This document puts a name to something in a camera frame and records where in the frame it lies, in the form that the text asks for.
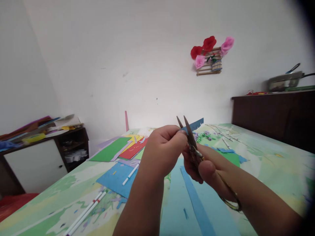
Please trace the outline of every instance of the white wall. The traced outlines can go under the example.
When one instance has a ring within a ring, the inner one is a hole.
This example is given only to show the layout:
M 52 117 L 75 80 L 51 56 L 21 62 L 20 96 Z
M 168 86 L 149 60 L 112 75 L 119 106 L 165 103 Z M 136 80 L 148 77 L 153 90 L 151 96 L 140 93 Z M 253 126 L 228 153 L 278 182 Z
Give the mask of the white wall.
M 60 107 L 22 1 L 0 1 L 0 135 Z
M 24 0 L 66 114 L 90 139 L 129 127 L 231 122 L 232 96 L 298 62 L 314 72 L 297 8 L 274 0 Z M 190 50 L 214 35 L 235 37 L 219 75 L 196 76 Z M 304 79 L 301 86 L 315 84 Z

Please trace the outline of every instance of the red paper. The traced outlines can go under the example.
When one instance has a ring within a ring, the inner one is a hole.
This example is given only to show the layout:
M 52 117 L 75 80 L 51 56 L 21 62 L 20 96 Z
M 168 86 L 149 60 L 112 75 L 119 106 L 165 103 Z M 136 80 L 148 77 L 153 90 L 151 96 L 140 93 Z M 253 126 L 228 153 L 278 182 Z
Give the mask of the red paper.
M 126 151 L 124 151 L 122 154 L 119 155 L 121 158 L 125 158 L 130 160 L 133 158 L 138 152 L 141 151 L 141 149 L 144 148 L 146 145 L 148 139 L 146 138 L 143 143 L 140 143 L 143 139 L 138 141 L 138 143 L 133 144 L 130 148 L 128 148 Z

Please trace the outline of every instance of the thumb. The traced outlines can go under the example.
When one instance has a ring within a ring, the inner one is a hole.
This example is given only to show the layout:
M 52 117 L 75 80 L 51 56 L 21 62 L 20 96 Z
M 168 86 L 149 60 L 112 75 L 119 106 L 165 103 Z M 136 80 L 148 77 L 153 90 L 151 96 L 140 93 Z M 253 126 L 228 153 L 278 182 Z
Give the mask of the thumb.
M 170 141 L 165 143 L 170 154 L 179 157 L 187 145 L 187 133 L 184 130 L 179 130 Z
M 220 196 L 227 200 L 233 201 L 234 197 L 230 193 L 228 187 L 219 176 L 215 165 L 208 160 L 202 161 L 198 166 L 201 178 L 210 185 Z

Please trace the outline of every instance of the red paper flower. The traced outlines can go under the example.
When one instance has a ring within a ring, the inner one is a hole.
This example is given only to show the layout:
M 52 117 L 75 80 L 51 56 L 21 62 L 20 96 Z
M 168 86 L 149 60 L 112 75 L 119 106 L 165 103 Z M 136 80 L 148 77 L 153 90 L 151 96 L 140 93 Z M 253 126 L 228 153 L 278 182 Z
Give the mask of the red paper flower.
M 195 60 L 196 57 L 201 54 L 201 51 L 201 46 L 194 46 L 193 49 L 190 51 L 191 58 Z
M 214 36 L 211 36 L 210 38 L 206 38 L 203 42 L 203 50 L 205 55 L 207 52 L 211 51 L 215 44 L 217 43 L 216 39 Z

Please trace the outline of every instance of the popsicle stick frame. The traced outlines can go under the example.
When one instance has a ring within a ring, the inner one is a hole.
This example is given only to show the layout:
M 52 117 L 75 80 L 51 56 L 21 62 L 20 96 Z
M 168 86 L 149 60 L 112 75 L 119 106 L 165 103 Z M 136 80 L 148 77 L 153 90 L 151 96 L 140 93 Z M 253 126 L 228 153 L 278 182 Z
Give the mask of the popsicle stick frame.
M 216 62 L 212 62 L 211 58 L 208 62 L 204 63 L 204 66 L 199 68 L 197 70 L 197 76 L 199 75 L 206 75 L 206 74 L 220 74 L 222 70 L 222 57 L 220 55 L 221 47 L 213 48 L 211 52 L 206 53 L 206 59 L 209 56 L 213 56 L 215 54 Z

